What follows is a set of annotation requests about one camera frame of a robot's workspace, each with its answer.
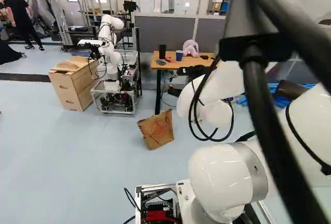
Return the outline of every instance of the black cup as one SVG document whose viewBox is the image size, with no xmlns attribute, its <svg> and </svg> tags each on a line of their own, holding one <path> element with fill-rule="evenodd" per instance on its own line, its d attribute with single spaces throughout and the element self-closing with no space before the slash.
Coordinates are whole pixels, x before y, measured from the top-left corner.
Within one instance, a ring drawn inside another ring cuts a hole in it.
<svg viewBox="0 0 331 224">
<path fill-rule="evenodd" d="M 166 58 L 166 51 L 167 46 L 165 44 L 160 44 L 159 45 L 159 52 L 160 52 L 160 59 L 165 59 Z"/>
</svg>

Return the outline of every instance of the black shirt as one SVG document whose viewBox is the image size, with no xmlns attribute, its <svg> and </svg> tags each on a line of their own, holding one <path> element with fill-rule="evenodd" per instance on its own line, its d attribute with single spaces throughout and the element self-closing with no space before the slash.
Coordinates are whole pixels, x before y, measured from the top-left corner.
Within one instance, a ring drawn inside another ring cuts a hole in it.
<svg viewBox="0 0 331 224">
<path fill-rule="evenodd" d="M 16 26 L 31 25 L 31 20 L 26 8 L 29 6 L 25 0 L 4 0 L 5 8 L 10 7 Z"/>
</svg>

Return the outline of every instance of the sneaker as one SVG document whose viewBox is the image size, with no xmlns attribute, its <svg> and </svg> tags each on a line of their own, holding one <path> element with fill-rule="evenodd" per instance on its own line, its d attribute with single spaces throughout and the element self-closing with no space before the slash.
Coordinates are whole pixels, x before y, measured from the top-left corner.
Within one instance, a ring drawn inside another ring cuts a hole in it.
<svg viewBox="0 0 331 224">
<path fill-rule="evenodd" d="M 33 50 L 35 47 L 30 44 L 29 46 L 25 46 L 24 48 L 27 50 Z"/>
</svg>

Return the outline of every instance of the wooden tabletop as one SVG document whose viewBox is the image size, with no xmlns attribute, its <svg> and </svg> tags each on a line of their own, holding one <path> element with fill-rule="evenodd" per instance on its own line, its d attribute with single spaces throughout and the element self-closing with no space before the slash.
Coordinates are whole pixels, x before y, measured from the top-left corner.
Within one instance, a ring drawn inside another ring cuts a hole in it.
<svg viewBox="0 0 331 224">
<path fill-rule="evenodd" d="M 153 60 L 151 63 L 152 70 L 178 70 L 180 67 L 189 67 L 195 65 L 210 66 L 214 61 L 211 57 L 214 57 L 214 53 L 200 52 L 200 55 L 207 55 L 208 59 L 202 59 L 201 57 L 183 57 L 182 61 L 176 61 L 176 52 L 165 52 L 166 57 L 170 57 L 173 63 L 169 63 L 165 60 L 165 65 L 158 65 L 156 60 L 159 60 L 159 51 L 154 51 Z"/>
</svg>

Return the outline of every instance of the blue cup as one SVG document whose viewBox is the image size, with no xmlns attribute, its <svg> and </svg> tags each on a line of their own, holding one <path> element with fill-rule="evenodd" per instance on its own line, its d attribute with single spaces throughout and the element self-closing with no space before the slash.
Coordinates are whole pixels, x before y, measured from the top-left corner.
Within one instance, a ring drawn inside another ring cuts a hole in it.
<svg viewBox="0 0 331 224">
<path fill-rule="evenodd" d="M 183 59 L 183 51 L 181 50 L 176 51 L 176 60 L 180 62 L 182 61 L 182 59 Z"/>
</svg>

